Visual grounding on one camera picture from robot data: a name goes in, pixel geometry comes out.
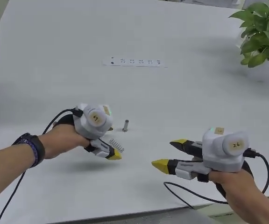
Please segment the human hand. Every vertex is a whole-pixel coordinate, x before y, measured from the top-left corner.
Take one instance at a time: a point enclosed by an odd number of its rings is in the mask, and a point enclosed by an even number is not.
[[[258,189],[252,175],[244,169],[238,173],[212,171],[208,178],[214,183],[221,184],[227,194],[242,195],[244,192]]]
[[[45,147],[45,159],[52,159],[61,153],[68,152],[78,146],[87,147],[88,139],[79,135],[72,125],[60,124],[44,135],[39,136]]]

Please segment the spring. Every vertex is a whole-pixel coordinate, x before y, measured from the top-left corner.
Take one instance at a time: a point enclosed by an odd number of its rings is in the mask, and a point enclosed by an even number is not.
[[[111,139],[109,141],[109,144],[113,147],[116,148],[120,153],[122,153],[124,151],[124,148],[115,140],[115,139]]]

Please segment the black cable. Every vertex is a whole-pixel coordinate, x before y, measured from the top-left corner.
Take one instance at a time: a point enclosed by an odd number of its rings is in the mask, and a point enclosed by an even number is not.
[[[55,120],[57,120],[58,117],[60,117],[63,113],[66,113],[66,112],[72,112],[72,113],[73,113],[74,110],[73,110],[73,109],[66,109],[66,110],[63,110],[63,111],[61,111],[60,113],[58,113],[58,115],[55,116],[54,119],[51,120],[51,122],[47,125],[46,129],[43,131],[42,134],[45,134],[45,133],[47,132],[47,130],[50,128],[50,126],[55,122]],[[14,191],[12,192],[12,194],[11,194],[11,196],[9,197],[9,199],[8,199],[8,201],[7,201],[6,205],[5,205],[5,207],[3,208],[2,212],[0,213],[0,219],[2,218],[2,216],[3,216],[3,214],[4,214],[4,212],[5,212],[6,208],[7,208],[7,206],[10,204],[10,202],[11,202],[11,200],[12,200],[14,194],[16,193],[16,191],[17,191],[17,189],[18,189],[18,187],[19,187],[19,185],[20,185],[20,183],[21,183],[21,181],[22,181],[22,179],[23,179],[25,173],[26,173],[26,171],[24,171],[24,172],[22,173],[22,175],[21,175],[19,181],[17,182],[17,185],[16,185]]]
[[[267,170],[267,180],[266,180],[265,186],[264,186],[264,188],[263,188],[263,190],[262,190],[262,193],[264,194],[264,193],[266,192],[267,188],[269,187],[269,162],[268,162],[267,159],[266,159],[263,155],[261,155],[260,153],[255,153],[255,156],[256,156],[256,157],[260,157],[260,158],[263,159],[263,161],[264,161],[264,163],[265,163],[265,166],[266,166],[266,170]],[[200,197],[200,198],[202,198],[202,199],[205,199],[205,200],[207,200],[207,201],[210,201],[210,202],[219,203],[219,204],[228,204],[228,202],[218,201],[218,200],[214,200],[214,199],[211,199],[211,198],[208,198],[208,197],[199,195],[199,194],[197,194],[196,192],[194,192],[194,191],[192,191],[192,190],[190,190],[190,189],[188,189],[188,188],[185,188],[185,187],[183,187],[183,186],[181,186],[181,185],[179,185],[179,184],[176,184],[176,183],[172,183],[172,182],[164,182],[163,184],[164,184],[164,186],[169,190],[169,192],[171,192],[171,193],[172,193],[175,197],[177,197],[180,201],[182,201],[183,203],[187,204],[191,209],[194,209],[194,208],[193,208],[190,204],[188,204],[185,200],[183,200],[181,197],[179,197],[175,192],[173,192],[173,191],[167,186],[167,184],[176,186],[176,187],[181,188],[181,189],[183,189],[183,190],[186,190],[186,191],[188,191],[189,193],[191,193],[191,194],[193,194],[193,195],[195,195],[195,196],[197,196],[197,197]]]
[[[269,162],[267,162],[267,159],[263,155],[257,153],[257,156],[260,157],[261,159],[263,159],[265,166],[266,166],[266,170],[267,170],[267,180],[266,180],[265,186],[262,190],[262,193],[264,194],[266,192],[267,188],[269,187]]]
[[[176,187],[182,188],[182,186],[175,184],[175,183],[171,183],[171,182],[164,182],[163,183],[164,186],[169,190],[169,192],[171,192],[176,198],[178,198],[180,201],[182,201],[184,204],[187,204],[187,206],[189,206],[191,209],[194,209],[194,207],[192,207],[190,204],[188,204],[188,202],[186,202],[185,200],[183,200],[181,197],[179,197],[176,193],[174,193],[168,186],[167,184],[171,184],[174,185]]]
[[[190,190],[190,189],[188,189],[188,188],[185,188],[185,187],[183,187],[183,186],[181,186],[181,185],[179,185],[179,184],[176,184],[176,183],[172,183],[172,182],[164,182],[163,184],[164,184],[164,186],[165,186],[165,187],[166,187],[166,188],[167,188],[173,195],[175,195],[178,199],[180,199],[182,202],[186,203],[187,205],[189,205],[189,204],[188,204],[187,202],[185,202],[183,199],[181,199],[178,195],[176,195],[175,192],[172,192],[172,190],[168,188],[167,184],[170,184],[170,185],[176,186],[176,187],[178,187],[178,188],[181,188],[181,189],[183,189],[183,190],[186,190],[186,191],[190,192],[191,194],[193,194],[193,195],[195,195],[195,196],[197,196],[197,197],[200,197],[200,198],[202,198],[202,199],[205,199],[205,200],[207,200],[207,201],[210,201],[210,202],[219,203],[219,204],[228,204],[227,202],[214,200],[214,199],[211,199],[211,198],[202,196],[202,195],[200,195],[200,194],[197,194],[196,192],[194,192],[194,191],[192,191],[192,190]]]

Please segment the table surface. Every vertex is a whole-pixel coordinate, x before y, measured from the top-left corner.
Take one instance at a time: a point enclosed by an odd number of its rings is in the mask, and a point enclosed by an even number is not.
[[[109,104],[125,151],[107,161],[72,150],[27,171],[1,224],[45,224],[181,207],[164,181],[223,199],[211,183],[165,175],[151,162],[190,159],[171,140],[223,126],[249,134],[269,160],[269,86],[247,79],[234,10],[155,0],[11,0],[0,21],[0,148],[40,134],[62,109]],[[110,56],[167,68],[103,66]],[[260,188],[266,168],[248,160]],[[0,211],[17,180],[0,194]],[[176,190],[192,205],[207,203]]]

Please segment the electrical outlet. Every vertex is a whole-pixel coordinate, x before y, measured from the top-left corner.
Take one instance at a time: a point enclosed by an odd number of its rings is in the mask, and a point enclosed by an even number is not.
[[[122,57],[110,57],[103,60],[102,64],[111,66],[165,67],[163,62],[158,59],[126,59]]]

